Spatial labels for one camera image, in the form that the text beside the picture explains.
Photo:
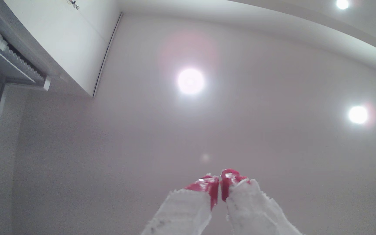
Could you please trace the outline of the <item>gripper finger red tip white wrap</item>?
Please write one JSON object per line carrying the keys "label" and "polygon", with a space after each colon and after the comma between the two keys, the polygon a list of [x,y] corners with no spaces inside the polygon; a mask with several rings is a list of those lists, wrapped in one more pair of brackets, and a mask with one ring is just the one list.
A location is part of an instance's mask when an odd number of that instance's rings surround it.
{"label": "gripper finger red tip white wrap", "polygon": [[201,235],[218,203],[219,181],[219,176],[207,174],[171,191],[141,234]]}
{"label": "gripper finger red tip white wrap", "polygon": [[256,179],[234,169],[221,174],[222,200],[234,235],[301,235],[278,203],[260,189]]}

